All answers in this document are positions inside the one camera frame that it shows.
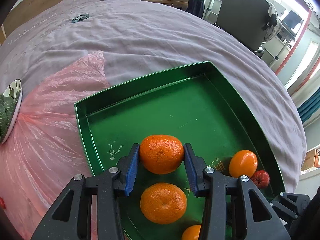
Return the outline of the red apple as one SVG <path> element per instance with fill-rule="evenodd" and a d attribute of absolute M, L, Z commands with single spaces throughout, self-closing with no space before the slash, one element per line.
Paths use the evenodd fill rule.
<path fill-rule="evenodd" d="M 259 170 L 256 171 L 253 176 L 251 176 L 251 181 L 253 181 L 257 188 L 265 189 L 270 183 L 270 176 L 266 171 Z"/>

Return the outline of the small orange mandarin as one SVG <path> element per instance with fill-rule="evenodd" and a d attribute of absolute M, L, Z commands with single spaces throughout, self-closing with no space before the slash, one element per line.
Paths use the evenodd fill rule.
<path fill-rule="evenodd" d="M 198 240 L 201 224 L 196 224 L 188 227 L 182 234 L 181 240 Z"/>

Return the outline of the large orange mandarin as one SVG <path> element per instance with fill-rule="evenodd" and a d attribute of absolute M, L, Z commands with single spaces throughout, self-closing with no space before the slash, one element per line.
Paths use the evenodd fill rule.
<path fill-rule="evenodd" d="M 171 224 L 186 212 L 187 197 L 176 185 L 156 183 L 141 195 L 140 209 L 143 215 L 156 224 Z"/>

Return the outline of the pink plastic sheet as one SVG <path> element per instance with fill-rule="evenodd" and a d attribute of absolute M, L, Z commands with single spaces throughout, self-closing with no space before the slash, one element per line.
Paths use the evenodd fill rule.
<path fill-rule="evenodd" d="M 23 239 L 31 238 L 75 174 L 90 174 L 74 105 L 108 87 L 104 65 L 102 52 L 96 51 L 44 79 L 23 99 L 1 146 L 4 213 Z"/>

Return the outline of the blue curtain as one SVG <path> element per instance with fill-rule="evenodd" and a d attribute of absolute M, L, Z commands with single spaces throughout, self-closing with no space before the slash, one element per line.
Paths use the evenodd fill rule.
<path fill-rule="evenodd" d="M 302 123 L 306 122 L 320 107 L 320 88 L 297 108 Z"/>

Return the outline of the green bok choy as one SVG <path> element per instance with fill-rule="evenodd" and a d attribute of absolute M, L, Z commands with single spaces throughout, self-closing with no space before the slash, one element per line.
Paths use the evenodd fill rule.
<path fill-rule="evenodd" d="M 6 96 L 1 94 L 1 116 L 0 116 L 0 126 L 1 126 L 1 142 L 4 141 L 5 136 L 7 135 L 14 110 L 16 108 L 14 89 L 9 90 L 9 95 Z"/>

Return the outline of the green tray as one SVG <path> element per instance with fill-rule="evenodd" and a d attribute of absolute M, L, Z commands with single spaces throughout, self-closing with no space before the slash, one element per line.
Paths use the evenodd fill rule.
<path fill-rule="evenodd" d="M 210 62 L 140 77 L 75 104 L 80 139 L 93 175 L 117 165 L 135 143 L 154 134 L 191 144 L 223 174 L 233 155 L 249 150 L 268 172 L 273 199 L 285 186 L 275 151 L 238 91 Z"/>

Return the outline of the white oval plate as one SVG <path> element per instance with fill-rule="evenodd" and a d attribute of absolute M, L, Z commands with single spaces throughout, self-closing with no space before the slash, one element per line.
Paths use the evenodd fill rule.
<path fill-rule="evenodd" d="M 21 107 L 22 95 L 23 95 L 21 80 L 20 79 L 16 79 L 15 81 L 13 81 L 10 85 L 8 85 L 6 90 L 1 94 L 4 94 L 4 95 L 8 96 L 10 89 L 14 89 L 14 92 L 15 92 L 14 97 L 15 97 L 15 100 L 16 100 L 16 108 L 14 110 L 14 114 L 13 114 L 9 129 L 8 129 L 7 135 L 5 136 L 4 141 L 1 142 L 1 145 L 3 145 L 7 141 L 10 133 L 12 132 L 13 127 L 14 127 L 15 122 L 16 122 L 16 119 L 17 119 L 17 116 L 18 116 L 18 113 L 19 113 L 19 110 L 20 110 L 20 107 Z"/>

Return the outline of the purple bed sheet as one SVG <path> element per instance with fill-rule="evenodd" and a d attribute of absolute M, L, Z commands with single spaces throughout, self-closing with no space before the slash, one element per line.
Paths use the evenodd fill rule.
<path fill-rule="evenodd" d="M 81 14 L 89 18 L 79 23 Z M 24 94 L 92 51 L 117 85 L 153 72 L 210 61 L 241 95 L 295 191 L 306 154 L 297 108 L 274 72 L 233 36 L 179 9 L 142 0 L 63 0 L 12 32 L 1 46 L 1 89 L 20 79 Z"/>

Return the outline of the black glasses on bed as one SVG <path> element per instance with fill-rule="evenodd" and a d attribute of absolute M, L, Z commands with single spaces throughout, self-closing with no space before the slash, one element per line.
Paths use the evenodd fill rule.
<path fill-rule="evenodd" d="M 72 23 L 79 23 L 79 22 L 84 21 L 84 20 L 86 20 L 88 18 L 89 18 L 89 14 L 84 13 L 84 14 L 81 14 L 81 15 L 76 16 L 75 18 L 73 18 L 71 22 Z"/>

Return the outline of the grey office chair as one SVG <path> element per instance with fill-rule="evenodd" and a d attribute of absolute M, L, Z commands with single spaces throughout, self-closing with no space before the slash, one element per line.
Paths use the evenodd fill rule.
<path fill-rule="evenodd" d="M 269 7 L 267 0 L 222 0 L 215 25 L 261 58 Z"/>

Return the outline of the black shopping bag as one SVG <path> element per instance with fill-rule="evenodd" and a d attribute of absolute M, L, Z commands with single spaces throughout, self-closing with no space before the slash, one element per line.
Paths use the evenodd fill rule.
<path fill-rule="evenodd" d="M 203 18 L 204 0 L 188 0 L 186 12 L 199 18 Z"/>

